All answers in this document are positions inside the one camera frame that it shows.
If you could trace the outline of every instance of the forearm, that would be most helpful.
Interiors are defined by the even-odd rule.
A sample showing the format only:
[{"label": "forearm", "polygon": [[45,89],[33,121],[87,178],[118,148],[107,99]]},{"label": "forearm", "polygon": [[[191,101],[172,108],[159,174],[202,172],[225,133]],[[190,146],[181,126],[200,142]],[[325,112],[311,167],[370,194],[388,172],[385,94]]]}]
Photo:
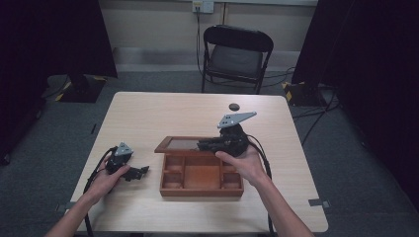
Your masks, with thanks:
[{"label": "forearm", "polygon": [[89,197],[89,195],[80,197],[73,207],[49,230],[45,237],[72,237],[94,203],[94,199]]},{"label": "forearm", "polygon": [[268,176],[261,177],[256,182],[255,188],[268,210],[279,236],[313,236]]}]

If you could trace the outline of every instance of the wire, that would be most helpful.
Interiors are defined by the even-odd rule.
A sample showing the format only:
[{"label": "wire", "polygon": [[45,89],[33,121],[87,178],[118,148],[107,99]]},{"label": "wire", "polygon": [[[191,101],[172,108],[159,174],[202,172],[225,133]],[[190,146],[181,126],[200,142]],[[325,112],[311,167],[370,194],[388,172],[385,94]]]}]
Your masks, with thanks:
[{"label": "wire", "polygon": [[[264,166],[265,166],[265,170],[266,170],[266,174],[272,180],[271,165],[269,164],[268,158],[266,157],[266,154],[265,154],[265,151],[262,147],[262,144],[253,135],[247,134],[247,136],[252,137],[259,144],[260,148],[255,143],[249,142],[249,144],[251,146],[253,146],[258,151],[260,156],[262,157],[262,160],[263,160],[263,163],[264,163]],[[269,226],[269,233],[271,234],[272,237],[275,237],[276,234],[275,234],[275,231],[274,231],[274,226],[272,224],[272,219],[271,219],[271,216],[269,216],[269,214],[268,214],[268,226]]]},{"label": "wire", "polygon": [[[287,69],[286,73],[284,73],[284,74],[264,77],[264,78],[274,78],[274,77],[285,76],[285,77],[284,77],[282,80],[280,80],[279,82],[275,82],[275,83],[273,83],[273,84],[264,85],[264,86],[261,86],[261,87],[264,87],[264,88],[265,88],[265,87],[272,87],[272,86],[276,86],[276,85],[278,85],[278,84],[280,84],[280,83],[284,82],[285,80],[287,80],[288,75],[293,74],[293,72],[290,72],[290,70],[291,70],[291,69],[293,69],[293,68],[294,68],[294,67],[290,67],[289,69]],[[219,85],[219,86],[234,87],[234,88],[254,88],[254,86],[237,86],[237,85],[227,85],[227,83],[236,83],[236,82],[239,82],[239,81],[234,81],[234,80],[224,80],[224,81],[221,81],[221,82],[214,82],[214,81],[211,81],[211,80],[209,80],[209,79],[207,79],[207,78],[206,78],[206,81],[208,81],[208,82],[210,82],[210,83],[212,83],[212,84],[214,84],[214,85]]]},{"label": "wire", "polygon": [[[118,146],[115,146],[113,148],[110,148],[107,152],[105,152],[105,154],[102,156],[101,160],[99,161],[98,165],[96,166],[96,168],[93,170],[92,174],[90,175],[89,179],[87,179],[87,184],[84,187],[83,194],[86,194],[86,192],[89,190],[90,186],[92,185],[92,182],[95,180],[96,175],[103,170],[101,169],[98,171],[99,167],[101,166],[102,162],[105,160],[105,157],[108,155],[108,153],[112,151],[116,151],[117,149],[118,149]],[[86,215],[84,216],[84,222],[86,223],[87,234],[90,237],[93,237],[93,230],[92,230],[92,225],[90,224],[89,213],[86,213]]]},{"label": "wire", "polygon": [[317,123],[320,121],[320,119],[324,116],[324,115],[326,115],[330,110],[329,110],[329,108],[330,108],[330,106],[332,105],[332,102],[333,102],[333,99],[334,99],[334,97],[335,97],[335,95],[336,95],[336,90],[334,90],[333,91],[333,95],[332,95],[332,98],[330,99],[330,102],[327,104],[327,107],[324,109],[323,107],[321,107],[322,109],[323,109],[323,111],[322,112],[319,112],[319,113],[317,113],[318,115],[320,115],[316,120],[315,120],[315,122],[313,123],[313,125],[310,127],[310,129],[308,130],[308,132],[307,132],[307,134],[305,135],[305,137],[304,137],[304,139],[302,140],[302,142],[301,142],[301,146],[303,146],[304,145],[304,143],[305,143],[305,141],[307,140],[307,138],[308,138],[308,136],[311,134],[311,132],[312,132],[312,130],[314,129],[314,127],[317,125]]},{"label": "wire", "polygon": [[200,53],[201,53],[201,20],[200,20],[200,13],[201,9],[199,7],[195,8],[197,13],[197,24],[198,24],[198,30],[197,30],[197,63],[198,63],[198,70],[200,71],[201,75],[203,75],[203,71],[201,70],[200,65]]}]

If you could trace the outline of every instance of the wooden tray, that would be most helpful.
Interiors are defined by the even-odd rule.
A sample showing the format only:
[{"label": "wooden tray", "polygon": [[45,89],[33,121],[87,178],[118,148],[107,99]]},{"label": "wooden tray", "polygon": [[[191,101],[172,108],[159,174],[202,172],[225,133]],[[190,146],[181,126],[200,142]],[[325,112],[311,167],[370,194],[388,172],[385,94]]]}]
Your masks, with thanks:
[{"label": "wooden tray", "polygon": [[182,146],[169,147],[168,140],[194,144],[196,137],[166,137],[155,152],[165,152],[160,194],[164,197],[241,197],[243,179],[233,166],[211,152]]}]

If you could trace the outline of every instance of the human hand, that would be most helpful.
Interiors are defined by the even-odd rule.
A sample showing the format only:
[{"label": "human hand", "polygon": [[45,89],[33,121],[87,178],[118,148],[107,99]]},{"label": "human hand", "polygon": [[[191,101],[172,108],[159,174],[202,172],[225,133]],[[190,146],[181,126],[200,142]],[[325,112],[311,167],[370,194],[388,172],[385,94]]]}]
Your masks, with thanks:
[{"label": "human hand", "polygon": [[97,203],[101,197],[110,192],[111,189],[118,183],[121,175],[125,174],[130,168],[129,165],[124,165],[120,167],[117,172],[110,175],[105,169],[106,162],[109,160],[109,158],[110,157],[105,158],[105,160],[99,166],[99,172],[93,180],[89,190],[87,190],[85,194],[92,199],[94,204]]},{"label": "human hand", "polygon": [[238,157],[232,157],[223,151],[215,152],[215,156],[234,166],[241,177],[248,180],[252,186],[255,186],[260,178],[266,178],[267,176],[262,167],[258,151],[251,145]]}]

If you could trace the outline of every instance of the white table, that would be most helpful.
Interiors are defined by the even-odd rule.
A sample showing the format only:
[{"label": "white table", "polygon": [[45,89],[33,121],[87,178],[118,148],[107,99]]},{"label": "white table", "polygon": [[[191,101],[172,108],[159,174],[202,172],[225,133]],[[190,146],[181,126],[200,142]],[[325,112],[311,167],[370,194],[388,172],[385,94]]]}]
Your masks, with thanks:
[{"label": "white table", "polygon": [[[257,112],[241,123],[247,134],[262,143],[270,161],[273,181],[285,199],[313,232],[324,232],[328,223],[317,199],[303,150],[287,102],[279,96],[119,92],[103,125],[74,191],[84,186],[103,154],[124,141],[134,153],[129,164],[150,166],[146,176],[121,180],[89,212],[95,231],[260,233],[268,232],[267,211],[256,190],[244,181],[238,197],[162,197],[159,193],[164,154],[154,153],[167,135],[219,136],[216,128],[228,105],[240,113]],[[85,230],[84,222],[79,227]]]}]

